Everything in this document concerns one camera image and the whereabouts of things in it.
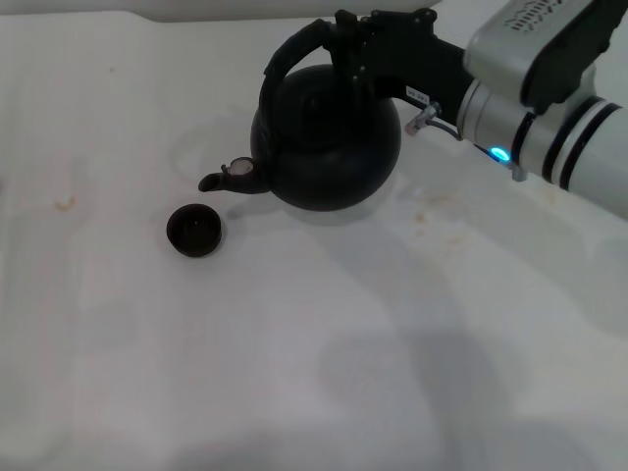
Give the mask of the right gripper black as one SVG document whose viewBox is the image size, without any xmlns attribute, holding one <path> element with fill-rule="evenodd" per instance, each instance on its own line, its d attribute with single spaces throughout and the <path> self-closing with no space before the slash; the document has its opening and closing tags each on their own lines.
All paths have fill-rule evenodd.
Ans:
<svg viewBox="0 0 628 471">
<path fill-rule="evenodd" d="M 333 42 L 335 72 L 354 89 L 372 89 L 378 97 L 422 107 L 408 96 L 406 89 L 412 88 L 438 102 L 443 119 L 455 119 L 473 79 L 463 68 L 463 50 L 434 34 L 437 18 L 431 8 L 410 13 L 374 10 L 360 18 L 336 11 L 340 34 L 371 37 Z"/>
</svg>

